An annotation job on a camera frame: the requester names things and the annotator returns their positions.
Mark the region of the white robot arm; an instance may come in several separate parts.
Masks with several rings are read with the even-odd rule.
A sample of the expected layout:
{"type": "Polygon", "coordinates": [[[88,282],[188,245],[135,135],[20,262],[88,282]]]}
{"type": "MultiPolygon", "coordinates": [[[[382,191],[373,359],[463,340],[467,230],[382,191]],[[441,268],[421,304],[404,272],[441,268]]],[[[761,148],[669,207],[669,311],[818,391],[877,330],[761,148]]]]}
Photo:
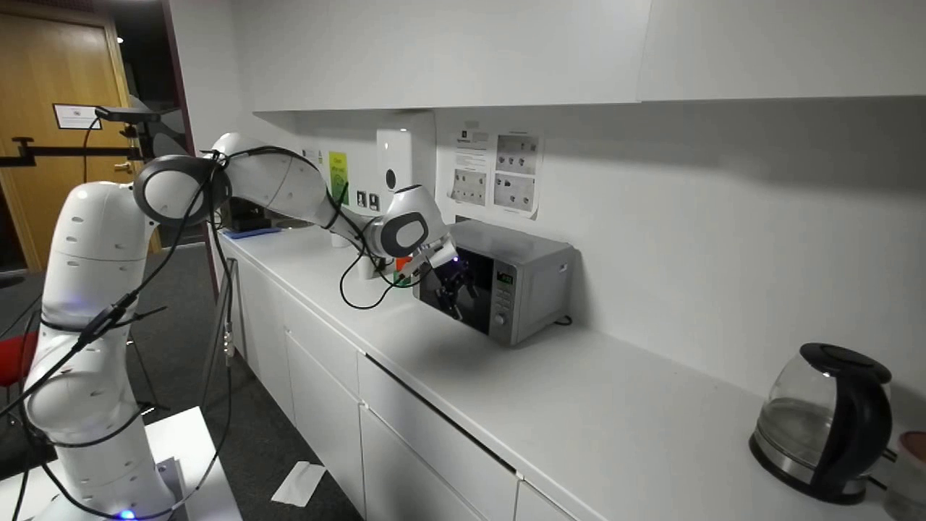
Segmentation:
{"type": "Polygon", "coordinates": [[[129,184],[75,185],[52,231],[23,391],[25,421],[59,464],[38,521],[164,521],[180,511],[126,379],[129,314],[151,284],[151,234],[200,224],[230,197],[321,226],[401,278],[454,259],[428,190],[401,185],[382,214],[360,217],[307,158],[240,135],[200,158],[156,158],[129,184]]]}

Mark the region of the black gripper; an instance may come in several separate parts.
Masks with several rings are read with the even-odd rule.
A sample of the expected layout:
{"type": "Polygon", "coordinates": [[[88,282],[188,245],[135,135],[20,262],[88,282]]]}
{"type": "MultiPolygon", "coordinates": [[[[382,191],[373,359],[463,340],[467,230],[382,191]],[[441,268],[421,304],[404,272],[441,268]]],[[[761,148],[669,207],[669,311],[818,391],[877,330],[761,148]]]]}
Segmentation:
{"type": "Polygon", "coordinates": [[[418,299],[421,302],[440,302],[440,299],[454,299],[457,289],[465,284],[465,272],[460,265],[446,265],[440,269],[428,269],[421,284],[418,284],[418,299]]]}

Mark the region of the white robot base table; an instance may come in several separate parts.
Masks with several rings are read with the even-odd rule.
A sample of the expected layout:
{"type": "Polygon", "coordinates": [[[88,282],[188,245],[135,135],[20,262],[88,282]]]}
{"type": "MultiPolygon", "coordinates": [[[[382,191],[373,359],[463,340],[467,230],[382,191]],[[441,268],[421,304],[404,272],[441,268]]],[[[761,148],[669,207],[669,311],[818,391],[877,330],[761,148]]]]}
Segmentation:
{"type": "MultiPolygon", "coordinates": [[[[171,464],[167,483],[185,493],[181,521],[243,521],[200,408],[146,425],[156,464],[171,464]]],[[[44,470],[0,480],[0,521],[94,521],[70,508],[44,470]]]]}

